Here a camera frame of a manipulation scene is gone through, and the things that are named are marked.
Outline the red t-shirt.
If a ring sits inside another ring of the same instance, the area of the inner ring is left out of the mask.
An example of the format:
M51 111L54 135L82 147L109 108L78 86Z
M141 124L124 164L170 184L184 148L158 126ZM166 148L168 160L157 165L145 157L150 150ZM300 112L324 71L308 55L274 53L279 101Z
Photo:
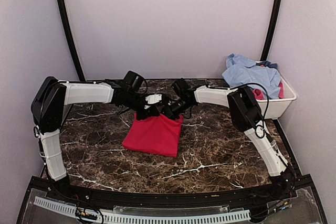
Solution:
M183 117L172 120L165 115L134 119L122 142L125 149L167 157L177 157Z

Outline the light blue shirt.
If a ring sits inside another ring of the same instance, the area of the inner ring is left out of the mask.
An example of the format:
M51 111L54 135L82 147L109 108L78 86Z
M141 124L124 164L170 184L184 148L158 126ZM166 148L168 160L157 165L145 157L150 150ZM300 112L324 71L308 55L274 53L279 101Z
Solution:
M242 55L231 54L226 58L226 70L222 73L223 79L231 87L247 84L252 89L275 91L281 81L278 69L261 67L256 61Z

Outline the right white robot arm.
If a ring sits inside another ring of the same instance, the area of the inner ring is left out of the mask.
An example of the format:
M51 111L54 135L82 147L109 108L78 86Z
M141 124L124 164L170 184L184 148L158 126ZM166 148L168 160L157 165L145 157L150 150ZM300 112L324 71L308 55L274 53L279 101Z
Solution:
M164 101L161 113L169 119L176 119L185 110L207 103L229 108L233 126L243 132L254 144L265 162L271 185L268 195L273 200L280 199L295 186L295 173L282 155L277 142L270 135L265 116L250 87L239 86L234 89L210 86L172 85L178 100Z

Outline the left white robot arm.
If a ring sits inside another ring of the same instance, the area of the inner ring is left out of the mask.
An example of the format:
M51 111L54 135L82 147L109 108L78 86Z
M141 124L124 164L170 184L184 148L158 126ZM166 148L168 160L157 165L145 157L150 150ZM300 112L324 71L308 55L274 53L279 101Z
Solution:
M156 105L162 94L139 94L137 88L125 81L71 82L47 77L37 92L31 112L35 123L34 135L38 138L39 154L46 166L54 193L63 201L74 197L69 176L64 166L60 147L60 130L64 107L81 103L110 103L124 106L137 113L139 119L158 115Z

